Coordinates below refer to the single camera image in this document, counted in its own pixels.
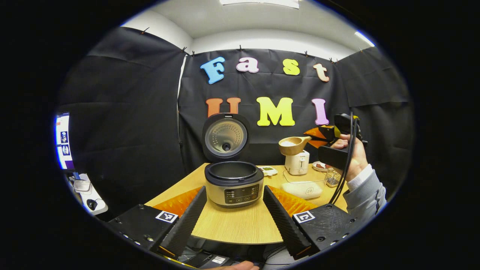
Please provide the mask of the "white side desk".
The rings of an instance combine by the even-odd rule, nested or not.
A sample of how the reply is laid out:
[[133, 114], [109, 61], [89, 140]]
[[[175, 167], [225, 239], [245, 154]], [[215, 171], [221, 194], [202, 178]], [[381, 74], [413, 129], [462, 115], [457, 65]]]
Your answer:
[[[79, 196], [79, 202], [87, 211], [87, 213], [96, 216], [98, 214], [106, 213], [109, 210], [108, 205], [105, 203], [103, 198], [101, 198], [100, 194], [96, 191], [87, 174], [82, 173], [79, 175], [69, 176], [67, 180], [70, 183], [74, 195]], [[97, 201], [98, 206], [96, 210], [89, 210], [86, 205], [87, 199], [93, 199]]]

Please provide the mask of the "black backdrop cloth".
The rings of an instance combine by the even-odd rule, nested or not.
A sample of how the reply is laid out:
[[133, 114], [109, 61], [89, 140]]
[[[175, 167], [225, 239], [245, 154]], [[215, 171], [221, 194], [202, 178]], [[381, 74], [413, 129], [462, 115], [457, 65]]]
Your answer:
[[323, 115], [333, 122], [335, 114], [353, 111], [388, 197], [406, 176], [413, 103], [377, 48], [337, 63], [268, 48], [191, 56], [158, 36], [119, 27], [72, 68], [58, 108], [70, 113], [75, 169], [89, 176], [113, 216], [206, 163], [208, 110], [234, 109], [250, 125], [245, 161], [282, 165], [279, 140], [315, 128]]

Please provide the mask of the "white toaster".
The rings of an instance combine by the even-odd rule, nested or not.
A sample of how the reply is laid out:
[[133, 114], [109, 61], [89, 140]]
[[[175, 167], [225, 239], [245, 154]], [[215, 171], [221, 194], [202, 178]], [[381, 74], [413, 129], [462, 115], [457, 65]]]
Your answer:
[[309, 152], [303, 150], [297, 155], [287, 155], [285, 168], [292, 176], [303, 176], [307, 174], [310, 163]]

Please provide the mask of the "large ceiling light panel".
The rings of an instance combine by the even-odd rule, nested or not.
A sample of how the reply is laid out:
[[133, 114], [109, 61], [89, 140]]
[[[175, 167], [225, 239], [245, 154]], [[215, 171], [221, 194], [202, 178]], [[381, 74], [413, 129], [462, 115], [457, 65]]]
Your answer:
[[221, 5], [240, 5], [248, 3], [257, 3], [263, 5], [276, 5], [281, 7], [299, 9], [300, 0], [219, 0]]

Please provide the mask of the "black silver rice cooker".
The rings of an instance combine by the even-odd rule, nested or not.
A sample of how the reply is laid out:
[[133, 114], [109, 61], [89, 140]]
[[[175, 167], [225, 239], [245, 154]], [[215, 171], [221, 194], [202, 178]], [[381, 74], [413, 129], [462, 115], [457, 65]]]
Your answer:
[[249, 206], [263, 190], [264, 173], [244, 160], [250, 143], [250, 125], [239, 114], [209, 116], [202, 130], [202, 148], [209, 164], [204, 169], [206, 194], [220, 207]]

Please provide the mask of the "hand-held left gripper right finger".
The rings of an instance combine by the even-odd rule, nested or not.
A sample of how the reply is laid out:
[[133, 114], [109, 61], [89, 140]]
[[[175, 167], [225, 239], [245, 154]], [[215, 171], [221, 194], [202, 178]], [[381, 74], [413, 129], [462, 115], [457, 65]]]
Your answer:
[[336, 205], [316, 206], [273, 186], [264, 187], [262, 199], [295, 260], [328, 250], [362, 227]]

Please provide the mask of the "wire mesh chopstick holder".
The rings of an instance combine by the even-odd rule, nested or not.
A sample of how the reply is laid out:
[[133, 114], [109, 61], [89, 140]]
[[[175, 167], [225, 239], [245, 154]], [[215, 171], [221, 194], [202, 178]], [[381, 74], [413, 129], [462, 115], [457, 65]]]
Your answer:
[[341, 182], [341, 176], [341, 173], [338, 173], [335, 170], [329, 170], [325, 173], [325, 184], [331, 188], [337, 187]]

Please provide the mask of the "computer monitor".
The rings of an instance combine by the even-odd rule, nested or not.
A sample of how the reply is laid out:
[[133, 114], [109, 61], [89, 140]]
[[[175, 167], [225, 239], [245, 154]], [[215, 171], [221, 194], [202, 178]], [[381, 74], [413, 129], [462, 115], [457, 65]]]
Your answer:
[[62, 112], [55, 118], [55, 149], [61, 169], [74, 171], [74, 163], [70, 148], [69, 132], [70, 113]]

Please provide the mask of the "wooden spoon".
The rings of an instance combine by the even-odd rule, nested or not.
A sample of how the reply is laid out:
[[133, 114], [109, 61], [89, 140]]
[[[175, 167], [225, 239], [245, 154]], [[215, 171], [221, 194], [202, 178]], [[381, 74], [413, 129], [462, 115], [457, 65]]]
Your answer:
[[303, 152], [310, 140], [312, 140], [311, 136], [291, 136], [280, 140], [278, 145], [282, 155], [295, 156]]

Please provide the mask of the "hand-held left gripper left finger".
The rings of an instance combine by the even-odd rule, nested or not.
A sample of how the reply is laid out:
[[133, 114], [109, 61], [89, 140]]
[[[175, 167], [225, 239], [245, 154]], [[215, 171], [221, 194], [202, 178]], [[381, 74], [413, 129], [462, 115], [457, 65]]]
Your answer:
[[206, 202], [206, 187], [201, 186], [155, 207], [136, 205], [107, 226], [144, 250], [178, 259]]

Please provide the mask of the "clear box of rice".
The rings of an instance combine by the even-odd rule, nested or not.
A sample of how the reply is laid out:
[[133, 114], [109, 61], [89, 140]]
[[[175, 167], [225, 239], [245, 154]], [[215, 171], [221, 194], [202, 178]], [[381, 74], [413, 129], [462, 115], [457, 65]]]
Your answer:
[[313, 200], [319, 198], [324, 191], [325, 174], [315, 169], [305, 170], [305, 174], [296, 174], [298, 170], [283, 171], [284, 183], [281, 189], [289, 194], [305, 200]]

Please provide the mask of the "small ceiling light panel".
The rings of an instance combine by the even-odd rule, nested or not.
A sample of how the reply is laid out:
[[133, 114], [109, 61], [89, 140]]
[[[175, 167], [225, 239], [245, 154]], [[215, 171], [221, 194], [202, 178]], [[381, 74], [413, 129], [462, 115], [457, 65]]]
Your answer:
[[363, 35], [361, 32], [356, 31], [354, 34], [355, 36], [360, 38], [362, 41], [364, 41], [366, 44], [368, 44], [370, 47], [375, 47], [375, 44], [372, 41], [370, 41], [370, 39], [367, 38], [365, 35]]

